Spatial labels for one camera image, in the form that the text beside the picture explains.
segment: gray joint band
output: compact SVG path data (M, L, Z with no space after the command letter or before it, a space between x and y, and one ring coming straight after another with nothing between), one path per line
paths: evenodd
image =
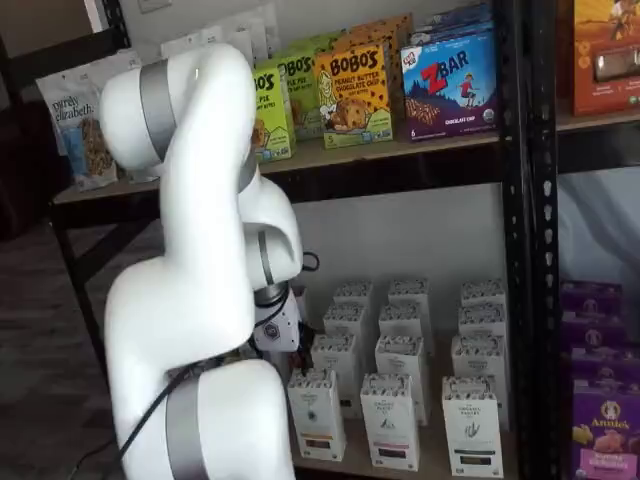
M271 273L269 254L267 253L267 234L264 230L258 233L258 247L260 247L260 260L262 260L264 278L267 280L267 285L273 285L273 274Z
M199 380L185 380L167 399L167 451L175 480L209 480L198 428Z
M171 137L176 131L176 119L169 95L167 60L142 67L140 100L149 138L158 157L164 162Z

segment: gray floor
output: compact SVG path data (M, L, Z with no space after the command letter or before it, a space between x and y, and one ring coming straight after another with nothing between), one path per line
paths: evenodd
M104 229L72 232L77 252ZM162 251L156 222L89 283L99 318L113 278ZM0 478L65 480L79 457L113 435L109 397L48 225L0 244ZM113 456L87 461L94 480ZM120 474L112 478L122 478Z

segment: black cable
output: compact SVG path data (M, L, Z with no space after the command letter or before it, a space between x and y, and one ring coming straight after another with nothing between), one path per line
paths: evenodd
M144 412L144 415L142 416L140 421L137 423L137 425L129 435L129 438L127 438L127 441L124 442L124 444L118 451L117 458L113 461L113 463L109 466L105 474L102 476L102 480L107 480L109 476L113 473L113 471L118 467L118 465L120 465L120 463L122 462L122 459L124 458L124 455L127 453L127 450L129 450L129 447L131 446L133 441L136 439L136 437L142 430L142 427L144 427L147 421L149 420L149 418L151 418L151 415L153 414L153 412L156 411L156 409L160 406L163 400L167 398L171 394L171 392L173 392L176 388L178 388L178 386L180 386L180 384L189 377L189 374L192 372L193 368L197 365L198 363L195 363L195 364L192 363L187 365L186 367L183 367L177 373L177 375L173 377L173 379L169 382L169 384L166 387L164 387L162 392L160 392L160 394L156 397L156 399L151 403L149 408L147 408L147 411Z
M80 460L78 460L76 462L75 466L73 467L73 470L71 470L71 473L67 477L67 480L73 480L73 478L76 476L76 474L78 473L80 468L82 468L82 464L88 458L93 457L94 455L97 455L100 452L105 451L107 449L107 447L109 447L110 445L112 445L114 443L116 443L116 437L110 438L109 441L107 441L107 442L103 443L102 445L100 445L99 447L96 447L93 450L90 450L87 453L85 453L82 457L80 457Z
M302 264L303 272L317 272L320 268L320 257L316 253L313 252L303 252L302 257L311 257L316 261L315 267L310 267L309 265Z

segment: shelf board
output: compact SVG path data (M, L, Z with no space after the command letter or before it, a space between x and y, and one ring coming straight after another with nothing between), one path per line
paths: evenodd
M597 115L574 116L571 113L571 105L568 101L558 100L557 102L556 128L558 133L606 128L638 121L640 121L640 109L621 110Z

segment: bobo's box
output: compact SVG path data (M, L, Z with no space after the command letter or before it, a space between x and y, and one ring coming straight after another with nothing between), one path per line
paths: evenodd
M264 67L253 72L256 85L256 121L251 146L259 161L289 158L296 149L284 68Z
M344 418L362 418L360 385L362 367L353 335L316 335L311 346L314 368L334 370L338 380L338 395Z
M373 465L417 471L420 443L411 398L411 377L367 375L360 398Z
M622 286L616 283L562 282L560 306L565 312L619 317L622 314Z
M490 335L456 336L451 342L451 359L453 371L458 377L493 377L500 426L509 430L509 379L504 338Z
M498 402L485 377L444 377L442 409L451 473L502 478Z
M412 140L492 130L497 114L493 31L402 49Z
M319 53L313 69L326 148L393 138L385 42Z
M431 415L429 371L421 337L380 337L376 345L378 373L406 373L411 377L411 396L419 425L427 425Z
M637 386L574 380L571 478L635 479L640 455Z
M333 370L296 369L287 387L300 455L342 461L346 439Z
M640 105L639 12L635 0L575 0L576 115Z

